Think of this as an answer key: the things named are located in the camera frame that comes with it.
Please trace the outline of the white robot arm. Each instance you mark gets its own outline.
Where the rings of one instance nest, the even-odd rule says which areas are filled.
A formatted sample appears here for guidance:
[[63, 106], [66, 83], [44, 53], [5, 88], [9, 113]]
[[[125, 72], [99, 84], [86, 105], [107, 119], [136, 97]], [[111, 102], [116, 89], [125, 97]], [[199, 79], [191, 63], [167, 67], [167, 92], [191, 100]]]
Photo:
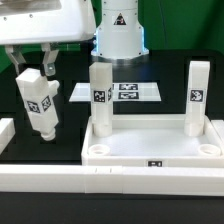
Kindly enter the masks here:
[[93, 39], [92, 55], [112, 61], [146, 54], [138, 0], [100, 1], [102, 21], [96, 23], [91, 0], [0, 0], [0, 46], [20, 72], [26, 63], [20, 47], [39, 44], [46, 76], [55, 74], [59, 43]]

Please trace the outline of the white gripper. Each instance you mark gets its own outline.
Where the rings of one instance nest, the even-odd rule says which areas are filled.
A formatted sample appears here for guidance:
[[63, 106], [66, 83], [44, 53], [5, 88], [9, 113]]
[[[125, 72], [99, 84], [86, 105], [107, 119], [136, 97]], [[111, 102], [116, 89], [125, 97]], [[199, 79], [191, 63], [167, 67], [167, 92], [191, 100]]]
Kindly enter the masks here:
[[91, 0], [0, 0], [0, 45], [23, 72], [26, 60], [19, 44], [43, 43], [41, 74], [56, 74], [59, 49], [54, 42], [89, 40], [96, 30]]

